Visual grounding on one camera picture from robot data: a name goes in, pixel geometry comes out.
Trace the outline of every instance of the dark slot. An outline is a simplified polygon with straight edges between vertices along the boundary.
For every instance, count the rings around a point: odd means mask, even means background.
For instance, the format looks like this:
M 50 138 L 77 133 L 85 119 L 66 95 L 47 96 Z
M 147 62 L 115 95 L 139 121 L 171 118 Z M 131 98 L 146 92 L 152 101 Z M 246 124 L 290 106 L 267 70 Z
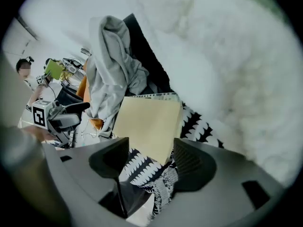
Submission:
M 174 192 L 194 192 L 207 185 L 217 171 L 212 156 L 189 144 L 174 139 L 174 159 L 178 167 L 178 181 Z
M 242 186 L 256 210 L 270 199 L 257 181 L 247 181 L 242 183 Z
M 70 156 L 63 156 L 63 157 L 60 157 L 61 161 L 64 162 L 64 161 L 68 161 L 70 159 L 72 159 Z
M 99 204 L 119 217 L 127 218 L 119 184 L 116 184 L 113 191 L 101 199 Z

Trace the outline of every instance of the black hair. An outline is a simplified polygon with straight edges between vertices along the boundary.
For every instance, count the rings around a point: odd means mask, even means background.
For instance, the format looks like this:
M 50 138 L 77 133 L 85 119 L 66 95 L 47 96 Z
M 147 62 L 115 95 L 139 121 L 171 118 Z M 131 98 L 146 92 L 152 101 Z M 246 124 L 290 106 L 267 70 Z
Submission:
M 51 58 L 48 58 L 46 61 L 45 61 L 45 65 L 48 64 L 49 60 L 52 60 Z
M 29 63 L 31 65 L 30 62 L 28 62 L 26 59 L 20 59 L 17 64 L 16 64 L 16 71 L 19 73 L 19 70 L 22 66 L 23 63 Z

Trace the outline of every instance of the gray fabric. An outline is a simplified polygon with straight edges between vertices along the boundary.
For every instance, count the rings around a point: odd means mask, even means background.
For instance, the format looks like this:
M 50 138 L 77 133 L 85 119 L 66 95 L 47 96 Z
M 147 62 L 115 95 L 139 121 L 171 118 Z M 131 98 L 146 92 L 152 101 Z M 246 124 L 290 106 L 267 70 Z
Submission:
M 148 71 L 131 57 L 129 31 L 122 20 L 92 18 L 89 40 L 92 56 L 86 69 L 90 94 L 87 114 L 104 121 L 99 134 L 108 137 L 126 90 L 140 94 L 146 88 Z

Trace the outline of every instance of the chair backrest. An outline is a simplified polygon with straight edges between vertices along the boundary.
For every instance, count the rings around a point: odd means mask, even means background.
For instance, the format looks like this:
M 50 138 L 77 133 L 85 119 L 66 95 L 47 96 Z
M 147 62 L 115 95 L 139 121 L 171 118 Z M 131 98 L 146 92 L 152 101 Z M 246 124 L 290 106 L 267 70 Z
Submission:
M 148 45 L 134 14 L 130 14 L 123 21 L 131 37 L 132 54 L 149 71 L 149 79 L 161 92 L 173 92 L 169 86 L 169 77 Z

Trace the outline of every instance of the cable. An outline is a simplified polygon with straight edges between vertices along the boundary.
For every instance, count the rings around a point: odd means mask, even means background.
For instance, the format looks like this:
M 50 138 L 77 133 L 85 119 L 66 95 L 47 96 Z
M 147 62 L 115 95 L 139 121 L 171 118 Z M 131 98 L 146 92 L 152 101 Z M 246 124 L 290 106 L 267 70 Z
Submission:
M 51 86 L 50 85 L 47 85 L 52 91 L 53 91 L 53 89 L 51 88 Z M 55 96 L 55 100 L 56 100 L 56 94 L 55 94 L 55 92 L 53 91 L 53 95 Z
M 81 62 L 81 60 L 80 59 L 77 59 L 77 58 L 70 58 L 70 59 L 73 59 L 73 60 L 78 60 L 78 61 L 80 61 L 80 64 L 82 65 L 82 62 Z
M 67 137 L 67 136 L 66 136 L 66 134 L 64 133 L 64 131 L 62 131 L 62 133 L 65 135 L 66 138 L 68 138 L 68 139 L 70 138 L 70 137 Z
M 84 134 L 84 131 L 86 130 L 86 128 L 87 128 L 87 126 L 88 126 L 88 124 L 89 124 L 89 119 L 87 119 L 87 123 L 86 123 L 86 126 L 85 126 L 85 128 L 84 128 L 84 130 L 81 132 L 82 133 L 82 135 L 86 135 L 86 134 L 89 134 L 93 139 L 94 138 L 96 138 L 97 137 L 97 129 L 94 127 L 94 130 L 96 131 L 96 135 L 95 135 L 95 137 L 93 137 L 93 135 L 91 134 L 91 133 L 85 133 Z

